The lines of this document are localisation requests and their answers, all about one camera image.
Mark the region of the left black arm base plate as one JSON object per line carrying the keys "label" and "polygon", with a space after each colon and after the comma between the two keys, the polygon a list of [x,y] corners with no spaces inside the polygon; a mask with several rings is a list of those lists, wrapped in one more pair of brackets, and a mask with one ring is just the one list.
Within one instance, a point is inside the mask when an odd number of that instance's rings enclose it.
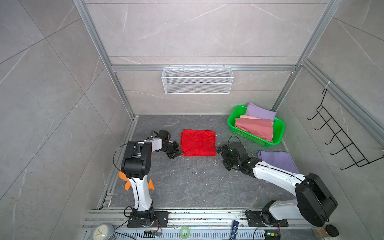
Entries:
{"label": "left black arm base plate", "polygon": [[165,228],[168,225],[169,212],[149,211],[131,214],[127,223],[128,228]]}

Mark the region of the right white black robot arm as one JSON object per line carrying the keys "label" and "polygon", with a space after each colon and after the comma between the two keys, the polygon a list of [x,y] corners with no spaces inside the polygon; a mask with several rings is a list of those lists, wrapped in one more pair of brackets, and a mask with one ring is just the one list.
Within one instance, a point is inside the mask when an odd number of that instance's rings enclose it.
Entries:
{"label": "right white black robot arm", "polygon": [[292,173],[250,157],[240,142],[217,147],[216,152],[223,157],[228,171],[235,169],[252,178],[265,180],[295,196],[288,201],[272,200],[256,213],[245,211],[249,220],[259,220],[263,225],[273,227],[280,221],[296,219],[322,227],[338,206],[337,200],[316,174]]}

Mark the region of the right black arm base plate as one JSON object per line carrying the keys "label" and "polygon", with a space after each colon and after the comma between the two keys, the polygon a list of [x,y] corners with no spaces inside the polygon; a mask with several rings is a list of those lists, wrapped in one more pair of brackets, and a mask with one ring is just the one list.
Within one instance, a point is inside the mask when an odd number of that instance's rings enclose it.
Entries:
{"label": "right black arm base plate", "polygon": [[251,211],[246,210],[246,219],[249,227],[288,227],[286,219],[276,220],[268,211]]}

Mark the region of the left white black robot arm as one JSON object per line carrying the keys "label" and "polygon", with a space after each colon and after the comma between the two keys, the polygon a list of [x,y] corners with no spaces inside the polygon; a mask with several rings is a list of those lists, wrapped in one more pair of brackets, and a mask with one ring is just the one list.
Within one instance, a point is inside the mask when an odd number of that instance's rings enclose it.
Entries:
{"label": "left white black robot arm", "polygon": [[153,152],[164,152],[170,159],[182,155],[180,145],[176,141],[167,140],[164,137],[140,142],[130,141],[127,143],[120,167],[120,172],[128,178],[128,182],[133,188],[135,198],[133,216],[150,221],[153,221],[155,217],[148,180]]}

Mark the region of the red t shirt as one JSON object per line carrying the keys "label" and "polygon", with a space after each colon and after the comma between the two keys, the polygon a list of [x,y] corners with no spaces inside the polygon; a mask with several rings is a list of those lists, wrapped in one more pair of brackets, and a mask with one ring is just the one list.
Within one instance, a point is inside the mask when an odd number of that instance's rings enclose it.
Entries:
{"label": "red t shirt", "polygon": [[211,130],[181,132],[181,150],[186,157],[216,156],[216,133]]}

